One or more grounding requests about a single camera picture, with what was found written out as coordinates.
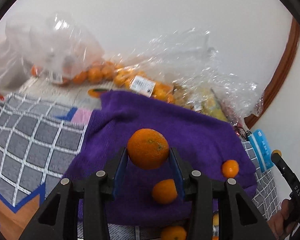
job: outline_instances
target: white plastic bag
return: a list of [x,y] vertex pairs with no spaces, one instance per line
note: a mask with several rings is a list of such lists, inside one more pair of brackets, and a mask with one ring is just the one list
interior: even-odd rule
[[58,77],[57,82],[62,83],[63,78],[72,79],[92,63],[102,62],[104,54],[94,36],[66,13],[48,18],[33,14],[12,17],[6,24],[6,37],[0,44],[3,94],[30,77],[29,65],[36,65],[50,81]]

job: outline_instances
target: clear plastic wrap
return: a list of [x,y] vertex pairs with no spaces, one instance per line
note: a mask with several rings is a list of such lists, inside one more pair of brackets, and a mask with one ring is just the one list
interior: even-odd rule
[[[5,32],[6,40],[0,43],[0,92],[13,91],[31,75],[65,84],[87,75],[91,66],[102,70],[102,47],[69,14],[15,16],[7,21]],[[16,78],[20,82],[10,82]]]
[[262,109],[262,90],[233,74],[218,71],[218,52],[209,32],[189,29],[160,36],[131,55],[103,59],[88,30],[69,15],[47,19],[21,15],[7,22],[0,44],[0,93],[15,91],[30,76],[67,85],[112,81],[148,97],[189,108],[233,125]]
[[[114,83],[141,94],[244,126],[244,117],[262,110],[262,89],[233,74],[218,71],[218,51],[209,47],[209,32],[190,29],[153,39],[144,52],[116,62]],[[135,82],[153,88],[141,91]]]

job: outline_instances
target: purple cloth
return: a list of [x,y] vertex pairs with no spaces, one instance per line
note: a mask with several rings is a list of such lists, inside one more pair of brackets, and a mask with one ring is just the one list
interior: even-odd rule
[[[240,166],[235,177],[237,182],[251,198],[255,195],[255,166],[230,124],[130,92],[107,92],[101,101],[102,109],[94,110],[91,115],[81,153],[74,158],[64,177],[83,179],[101,170],[108,158],[127,145],[135,131],[151,128],[163,134],[169,146],[176,147],[194,169],[212,179],[225,181],[221,174],[222,163],[236,160]],[[170,205],[159,205],[151,197],[156,183],[172,178],[168,162],[156,170],[146,171],[129,160],[118,197],[106,203],[108,223],[154,227],[188,218],[191,203],[177,198]],[[79,219],[82,219],[82,203]]]

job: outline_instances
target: wooden frame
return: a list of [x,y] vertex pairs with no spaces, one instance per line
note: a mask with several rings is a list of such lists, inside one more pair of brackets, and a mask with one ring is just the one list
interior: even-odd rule
[[270,106],[270,104],[278,94],[284,81],[286,80],[289,70],[293,64],[294,58],[297,53],[299,39],[300,39],[300,26],[296,21],[296,19],[293,18],[286,49],[284,50],[280,63],[277,69],[275,70],[270,83],[267,85],[265,89],[263,110],[258,117],[252,114],[244,119],[249,129],[251,129],[251,127],[254,126],[254,124],[268,109],[268,107]]

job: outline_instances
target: white wall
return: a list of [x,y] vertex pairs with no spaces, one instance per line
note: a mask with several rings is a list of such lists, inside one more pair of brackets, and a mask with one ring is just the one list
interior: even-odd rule
[[17,12],[72,12],[108,54],[130,52],[144,41],[175,30],[211,31],[221,70],[264,88],[285,48],[291,15],[279,0],[18,0],[0,22]]
[[[271,149],[282,151],[282,158],[300,180],[300,42],[285,83],[253,128],[264,131]],[[272,171],[279,199],[289,198],[288,184],[276,167]]]

